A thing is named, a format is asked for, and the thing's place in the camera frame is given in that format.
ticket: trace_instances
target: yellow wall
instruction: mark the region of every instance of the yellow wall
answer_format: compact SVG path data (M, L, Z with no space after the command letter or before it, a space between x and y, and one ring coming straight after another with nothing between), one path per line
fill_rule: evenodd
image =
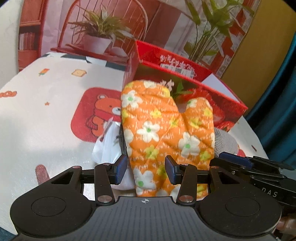
M261 0L250 29L222 80L249 107L270 84L296 31L296 13L283 0Z

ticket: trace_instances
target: bookshelf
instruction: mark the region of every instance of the bookshelf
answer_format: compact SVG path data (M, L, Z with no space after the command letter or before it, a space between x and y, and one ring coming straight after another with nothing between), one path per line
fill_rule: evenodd
M19 71L41 55L47 2L48 0L24 0L18 36Z

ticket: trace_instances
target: green flower center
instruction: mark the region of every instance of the green flower center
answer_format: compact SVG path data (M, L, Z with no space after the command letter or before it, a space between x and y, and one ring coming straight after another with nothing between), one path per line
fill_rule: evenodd
M143 181L138 181L138 186L139 187L143 187L144 186L144 182Z

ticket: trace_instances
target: white flower pot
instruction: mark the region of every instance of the white flower pot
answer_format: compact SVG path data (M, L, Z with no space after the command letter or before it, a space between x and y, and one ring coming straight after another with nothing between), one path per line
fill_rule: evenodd
M108 48L110 43L111 43L111 39L93 37L86 34L84 36L83 48L84 50L92 53L103 54Z

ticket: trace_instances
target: white plastic bag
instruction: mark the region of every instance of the white plastic bag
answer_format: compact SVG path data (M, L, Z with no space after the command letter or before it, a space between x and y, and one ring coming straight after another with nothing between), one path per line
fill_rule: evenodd
M121 148L119 139L117 138L119 129L119 122L115 122L110 119L106 123L103 141L101 141L101 138L99 137L94 145L92 159L95 163L113 164L120 157ZM121 183L119 185L111 185L111 187L117 190L131 190L135 188L135 179L129 162Z

